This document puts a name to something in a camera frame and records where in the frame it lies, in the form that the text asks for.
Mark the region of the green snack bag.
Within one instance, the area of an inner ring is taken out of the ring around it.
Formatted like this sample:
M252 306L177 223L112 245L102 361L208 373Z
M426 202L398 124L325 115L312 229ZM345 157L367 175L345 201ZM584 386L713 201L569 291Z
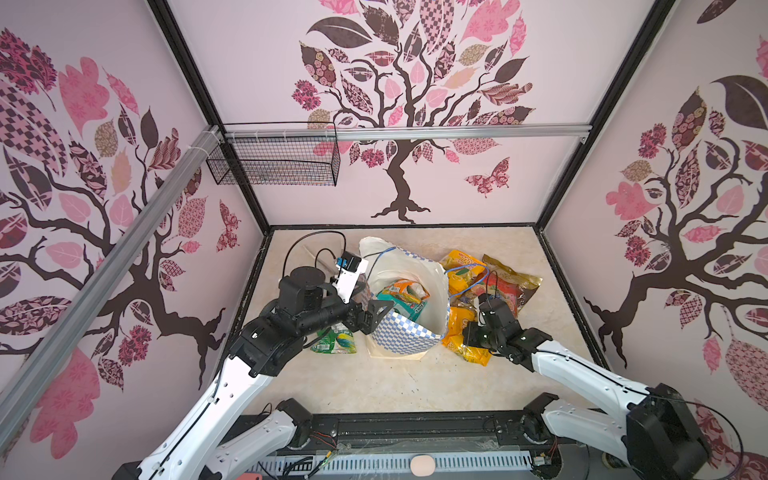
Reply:
M352 332L338 323L322 330L311 341L310 350L318 354L356 354L357 347Z

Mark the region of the blue checkered paper bag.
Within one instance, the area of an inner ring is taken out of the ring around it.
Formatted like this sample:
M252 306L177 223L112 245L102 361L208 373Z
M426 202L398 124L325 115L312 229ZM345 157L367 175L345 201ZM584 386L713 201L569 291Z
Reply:
M357 299L390 302L392 309L369 335L369 351L378 358L420 359L441 343L450 316L447 273L436 261L381 238L359 242L369 262Z

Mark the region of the gold candy bag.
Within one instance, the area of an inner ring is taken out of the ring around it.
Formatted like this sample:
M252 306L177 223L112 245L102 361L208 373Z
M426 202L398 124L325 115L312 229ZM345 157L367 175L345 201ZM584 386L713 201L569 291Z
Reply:
M488 267L489 275L471 292L475 296L488 294L501 298L515 316L532 299L543 279L535 275L517 272L503 262L484 254L482 262Z

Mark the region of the yellow orange snack bag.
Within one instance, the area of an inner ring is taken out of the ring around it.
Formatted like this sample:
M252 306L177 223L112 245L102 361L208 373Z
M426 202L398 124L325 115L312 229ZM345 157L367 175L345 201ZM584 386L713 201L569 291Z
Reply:
M482 283L489 274L487 265L460 250L451 250L440 261L452 296L460 296Z

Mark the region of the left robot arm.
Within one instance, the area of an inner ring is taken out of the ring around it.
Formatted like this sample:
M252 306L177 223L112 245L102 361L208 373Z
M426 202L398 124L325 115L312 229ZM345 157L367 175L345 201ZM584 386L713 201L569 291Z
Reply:
M121 465L116 479L235 479L276 450L309 436L311 414L296 400L279 403L258 425L225 437L244 409L301 353L309 335L344 324L373 333L392 309L390 301L353 300L363 289L356 273L341 271L329 283L312 266L281 278L279 295L248 322L220 372L173 432L149 456Z

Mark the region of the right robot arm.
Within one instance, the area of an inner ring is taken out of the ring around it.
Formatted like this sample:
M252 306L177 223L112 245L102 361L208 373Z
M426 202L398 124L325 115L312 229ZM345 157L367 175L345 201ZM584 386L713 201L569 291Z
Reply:
M482 294L478 307L479 320L463 330L465 344L556 381L593 405L538 395L520 421L529 442L572 439L615 457L642 479L692 479L709 462L711 448L677 390L628 380L537 328L522 328L500 298Z

